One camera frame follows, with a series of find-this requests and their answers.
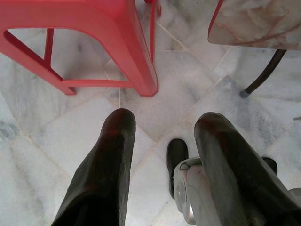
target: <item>red plastic stool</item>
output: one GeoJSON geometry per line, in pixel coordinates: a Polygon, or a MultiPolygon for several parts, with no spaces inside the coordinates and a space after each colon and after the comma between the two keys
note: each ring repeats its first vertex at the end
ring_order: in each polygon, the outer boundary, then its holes
{"type": "Polygon", "coordinates": [[[0,0],[0,52],[67,95],[75,95],[71,87],[130,87],[141,96],[151,97],[158,91],[154,68],[155,24],[161,7],[158,0],[145,2],[153,4],[150,54],[135,0],[0,0]],[[7,31],[13,28],[47,28],[44,59],[7,31]],[[63,80],[50,63],[55,28],[93,36],[128,81],[63,80]]]}

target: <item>white marble tile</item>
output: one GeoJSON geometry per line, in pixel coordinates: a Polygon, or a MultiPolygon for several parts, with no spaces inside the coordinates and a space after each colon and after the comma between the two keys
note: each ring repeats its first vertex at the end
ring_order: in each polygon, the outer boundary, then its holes
{"type": "Polygon", "coordinates": [[[159,215],[153,220],[152,226],[189,226],[186,223],[183,214],[178,211],[175,201],[170,198],[163,207],[159,215]]]}
{"type": "Polygon", "coordinates": [[[7,145],[20,134],[17,122],[13,117],[3,95],[0,93],[0,147],[7,145]]]}
{"type": "Polygon", "coordinates": [[[169,198],[167,167],[152,153],[131,178],[127,226],[151,225],[169,198]]]}
{"type": "Polygon", "coordinates": [[[288,128],[295,121],[299,121],[301,116],[301,102],[284,101],[280,99],[258,98],[271,115],[288,128]]]}
{"type": "Polygon", "coordinates": [[[71,178],[26,138],[0,156],[0,225],[50,225],[71,178]]]}
{"type": "Polygon", "coordinates": [[[157,155],[166,162],[166,152],[169,142],[172,139],[179,138],[185,141],[188,147],[189,158],[199,156],[196,141],[193,135],[194,123],[189,123],[186,120],[178,122],[164,137],[162,137],[154,146],[154,151],[157,155]]]}
{"type": "MultiPolygon", "coordinates": [[[[39,34],[25,44],[29,44],[36,52],[43,55],[44,34],[39,34]]],[[[99,65],[96,54],[85,39],[84,35],[73,36],[73,48],[62,46],[60,53],[54,53],[53,66],[64,77],[103,77],[106,78],[104,69],[99,65]],[[68,74],[68,69],[76,64],[76,73],[68,74]]],[[[38,76],[24,69],[14,61],[0,64],[0,89],[5,97],[13,115],[16,117],[24,134],[30,134],[48,121],[63,115],[74,106],[90,99],[106,88],[78,88],[75,96],[66,96],[38,76]]]]}
{"type": "Polygon", "coordinates": [[[110,60],[105,66],[104,66],[105,72],[110,80],[122,80],[127,81],[127,78],[121,72],[119,67],[115,64],[113,60],[110,60]]]}
{"type": "Polygon", "coordinates": [[[139,168],[139,165],[147,158],[155,142],[136,125],[136,136],[133,149],[131,175],[139,168]]]}
{"type": "Polygon", "coordinates": [[[228,76],[199,101],[183,121],[193,131],[198,118],[206,112],[223,114],[259,154],[266,153],[267,148],[285,131],[283,125],[258,101],[252,97],[242,99],[239,87],[228,76]]]}
{"type": "Polygon", "coordinates": [[[162,16],[159,22],[174,35],[177,40],[183,41],[189,35],[211,20],[218,0],[182,0],[161,1],[162,16]]]}
{"type": "Polygon", "coordinates": [[[131,110],[137,124],[158,141],[218,78],[188,52],[157,52],[156,68],[159,92],[148,98],[133,89],[120,89],[120,104],[131,110]]]}
{"type": "MultiPolygon", "coordinates": [[[[147,47],[149,52],[151,51],[151,17],[146,15],[141,20],[141,26],[143,29],[144,37],[146,40],[147,47]]],[[[156,51],[181,51],[183,50],[183,46],[173,37],[171,37],[161,26],[159,23],[156,23],[156,51]]]]}
{"type": "Polygon", "coordinates": [[[103,96],[110,100],[117,108],[120,108],[119,88],[108,88],[103,92],[103,96]]]}
{"type": "Polygon", "coordinates": [[[107,79],[103,66],[109,60],[98,41],[87,34],[55,30],[51,66],[64,79],[107,79]]]}
{"type": "Polygon", "coordinates": [[[31,134],[34,143],[70,176],[96,143],[103,122],[116,107],[96,97],[31,134]]]}
{"type": "Polygon", "coordinates": [[[183,44],[190,52],[204,62],[210,70],[214,70],[228,51],[229,46],[215,45],[208,42],[207,37],[209,24],[210,21],[197,29],[194,33],[183,40],[183,44]]]}
{"type": "Polygon", "coordinates": [[[288,190],[301,187],[301,123],[294,125],[269,149],[278,165],[278,177],[288,190]]]}
{"type": "Polygon", "coordinates": [[[39,34],[44,34],[46,37],[47,32],[46,29],[41,28],[9,29],[8,31],[22,42],[25,42],[39,34]]]}
{"type": "MultiPolygon", "coordinates": [[[[244,89],[260,75],[274,52],[272,49],[231,47],[216,70],[228,74],[244,89]]],[[[272,75],[252,95],[300,102],[300,60],[299,51],[287,51],[272,75]]]]}

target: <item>marble table top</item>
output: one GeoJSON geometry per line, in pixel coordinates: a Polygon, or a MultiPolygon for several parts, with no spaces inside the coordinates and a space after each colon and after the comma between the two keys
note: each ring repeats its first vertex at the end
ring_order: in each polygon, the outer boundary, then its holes
{"type": "Polygon", "coordinates": [[[301,50],[301,1],[220,0],[209,26],[208,41],[301,50]]]}

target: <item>black metal chair leg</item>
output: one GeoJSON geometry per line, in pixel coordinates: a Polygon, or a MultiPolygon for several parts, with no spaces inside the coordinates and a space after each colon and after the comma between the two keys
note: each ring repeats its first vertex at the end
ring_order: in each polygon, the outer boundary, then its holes
{"type": "Polygon", "coordinates": [[[266,68],[263,70],[261,75],[245,90],[240,92],[240,96],[242,98],[248,97],[254,90],[256,90],[258,87],[260,87],[266,79],[272,74],[272,72],[275,70],[281,59],[283,58],[284,54],[286,53],[286,49],[277,49],[275,52],[273,58],[269,62],[269,64],[266,66],[266,68]]]}

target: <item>black rubber boot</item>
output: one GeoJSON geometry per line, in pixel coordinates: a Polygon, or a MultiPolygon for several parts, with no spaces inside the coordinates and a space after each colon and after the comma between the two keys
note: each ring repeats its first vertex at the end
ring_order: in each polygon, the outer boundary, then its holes
{"type": "Polygon", "coordinates": [[[167,169],[169,173],[169,192],[174,199],[174,169],[185,159],[188,159],[188,148],[185,141],[173,139],[167,147],[167,169]]]}
{"type": "Polygon", "coordinates": [[[274,173],[277,175],[278,173],[278,167],[275,160],[269,158],[269,157],[262,157],[262,159],[271,167],[271,169],[274,171],[274,173]]]}

